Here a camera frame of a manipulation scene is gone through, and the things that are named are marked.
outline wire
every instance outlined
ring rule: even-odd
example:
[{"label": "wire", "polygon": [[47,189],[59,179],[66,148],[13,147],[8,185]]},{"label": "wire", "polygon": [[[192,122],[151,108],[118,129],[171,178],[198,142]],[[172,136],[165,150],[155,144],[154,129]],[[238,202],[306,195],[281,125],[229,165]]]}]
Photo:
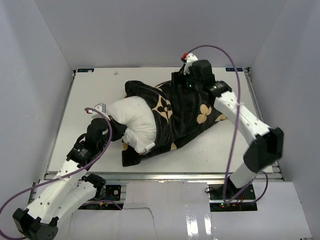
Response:
[{"label": "wire", "polygon": [[111,203],[111,204],[114,204],[118,209],[122,210],[122,208],[115,201],[107,200],[107,199],[87,202],[82,204],[81,207],[91,205],[91,204],[98,204],[98,203]]},{"label": "wire", "polygon": [[[241,97],[241,87],[240,87],[240,77],[239,77],[239,73],[238,70],[236,68],[236,65],[233,61],[233,59],[231,58],[231,56],[222,48],[215,46],[215,45],[200,45],[197,46],[193,49],[191,49],[187,54],[193,52],[196,49],[200,49],[200,48],[204,48],[204,47],[209,47],[209,48],[214,48],[214,49],[218,49],[221,52],[223,52],[227,58],[229,59],[229,61],[231,62],[233,68],[234,68],[234,72],[235,72],[235,76],[236,76],[236,81],[237,81],[237,89],[238,89],[238,94],[237,94],[237,98],[236,98],[236,102],[237,102],[237,106],[236,106],[236,114],[235,114],[235,123],[234,123],[234,130],[233,130],[233,136],[232,136],[232,141],[231,141],[231,147],[230,147],[230,152],[229,152],[229,157],[228,157],[228,161],[226,164],[226,170],[225,170],[225,175],[224,175],[224,184],[223,184],[223,190],[222,190],[222,198],[223,198],[223,202],[226,204],[229,204],[232,200],[236,199],[248,186],[249,184],[252,182],[248,182],[246,185],[244,185],[232,198],[230,198],[227,201],[227,184],[228,184],[228,174],[229,174],[229,170],[230,170],[230,166],[231,166],[231,161],[232,161],[232,157],[234,154],[234,149],[235,149],[235,144],[236,144],[236,139],[237,139],[237,132],[238,132],[238,127],[239,127],[239,115],[240,115],[240,97]],[[259,201],[266,193],[267,188],[268,188],[268,175],[263,171],[262,172],[265,177],[266,177],[266,184],[265,184],[265,189],[263,191],[263,193],[261,194],[261,196],[256,199],[255,201],[251,202],[252,203],[256,203],[257,201]]]},{"label": "wire", "polygon": [[[109,120],[107,119],[107,117],[105,115],[103,115],[101,112],[97,111],[96,109],[94,108],[91,108],[91,107],[87,107],[84,109],[85,111],[88,111],[88,110],[92,110],[93,112],[96,112],[97,114],[99,114],[105,121],[106,123],[108,124],[108,127],[109,127],[109,139],[105,145],[105,148],[102,150],[102,152],[93,160],[91,161],[90,163],[88,163],[87,165],[79,168],[78,170],[76,171],[73,171],[71,173],[68,173],[66,175],[63,175],[61,176],[60,178],[55,178],[55,179],[52,179],[52,180],[49,180],[49,181],[46,181],[46,182],[43,182],[43,183],[40,183],[38,185],[35,185],[35,186],[32,186],[32,187],[29,187],[21,192],[18,192],[17,194],[13,195],[12,197],[10,197],[1,207],[0,207],[0,215],[2,213],[2,211],[4,210],[4,208],[8,205],[8,203],[10,203],[13,199],[17,198],[18,196],[28,192],[28,191],[31,191],[33,189],[36,189],[36,188],[39,188],[39,187],[42,187],[44,185],[48,185],[48,184],[51,184],[53,182],[56,182],[56,181],[59,181],[61,178],[64,179],[64,178],[67,178],[67,177],[70,177],[74,174],[77,174],[79,173],[80,171],[82,170],[85,170],[89,167],[91,167],[93,164],[95,164],[100,158],[101,156],[105,153],[105,151],[107,150],[107,148],[109,147],[110,145],[110,142],[111,142],[111,138],[112,138],[112,127],[111,127],[111,124],[109,122]],[[8,239],[8,240],[23,240],[23,239],[26,239],[26,237],[10,237],[8,235],[6,235],[1,229],[0,229],[0,236],[5,238],[5,239]]]}]

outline white fabric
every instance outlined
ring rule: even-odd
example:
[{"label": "white fabric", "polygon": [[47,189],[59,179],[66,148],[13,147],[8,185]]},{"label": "white fabric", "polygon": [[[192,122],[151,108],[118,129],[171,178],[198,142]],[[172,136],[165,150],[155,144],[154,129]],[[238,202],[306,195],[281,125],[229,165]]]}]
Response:
[{"label": "white fabric", "polygon": [[154,146],[157,135],[156,121],[143,98],[131,96],[116,101],[106,107],[106,114],[127,126],[122,140],[137,153],[144,153]]}]

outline black cloth with gold pattern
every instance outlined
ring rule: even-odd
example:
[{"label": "black cloth with gold pattern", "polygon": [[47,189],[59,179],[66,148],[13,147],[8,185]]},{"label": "black cloth with gold pattern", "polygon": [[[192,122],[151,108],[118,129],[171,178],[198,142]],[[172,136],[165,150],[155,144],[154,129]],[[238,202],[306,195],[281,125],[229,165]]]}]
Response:
[{"label": "black cloth with gold pattern", "polygon": [[179,149],[213,126],[225,116],[205,101],[198,92],[171,85],[171,81],[156,87],[141,81],[125,83],[127,97],[143,98],[152,109],[156,123],[155,146],[146,154],[139,154],[122,143],[122,165],[137,165],[141,160]]}]

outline gray wall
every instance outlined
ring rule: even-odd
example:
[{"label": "gray wall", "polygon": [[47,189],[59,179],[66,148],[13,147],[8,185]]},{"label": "gray wall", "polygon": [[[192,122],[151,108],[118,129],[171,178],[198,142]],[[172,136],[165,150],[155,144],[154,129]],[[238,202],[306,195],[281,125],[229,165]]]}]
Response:
[{"label": "gray wall", "polygon": [[[73,69],[176,67],[201,44],[252,65],[286,0],[34,0]],[[220,52],[197,50],[214,67]]]},{"label": "gray wall", "polygon": [[[33,0],[0,0],[0,205],[38,181],[71,81]],[[7,235],[19,236],[12,214],[28,198],[25,193],[1,214]]]},{"label": "gray wall", "polygon": [[285,133],[280,169],[294,183],[315,240],[320,239],[319,23],[319,1],[288,0],[252,65],[262,115]]}]

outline white table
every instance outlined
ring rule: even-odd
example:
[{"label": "white table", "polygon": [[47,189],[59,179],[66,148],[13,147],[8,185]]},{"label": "white table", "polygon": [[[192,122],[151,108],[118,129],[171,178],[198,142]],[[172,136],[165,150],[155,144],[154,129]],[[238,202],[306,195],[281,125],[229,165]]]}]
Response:
[{"label": "white table", "polygon": [[[139,80],[155,86],[171,79],[177,67],[140,67],[140,68],[95,68],[93,72],[77,72],[62,119],[56,144],[51,156],[48,173],[57,172],[76,139],[85,133],[92,117],[84,108],[103,102],[111,104],[125,96],[125,83]],[[213,68],[217,81],[228,83],[237,94],[237,80],[234,72],[225,68]],[[244,72],[239,72],[241,82],[241,101],[255,115],[255,107]],[[227,159],[234,125],[228,120],[216,125],[195,138],[186,146],[158,155],[140,164],[122,167],[122,143],[112,142],[101,159],[91,167],[95,173],[223,173]],[[234,172],[243,162],[243,154],[248,145],[239,132],[234,149],[230,172]],[[272,167],[266,172],[272,173]]]}]

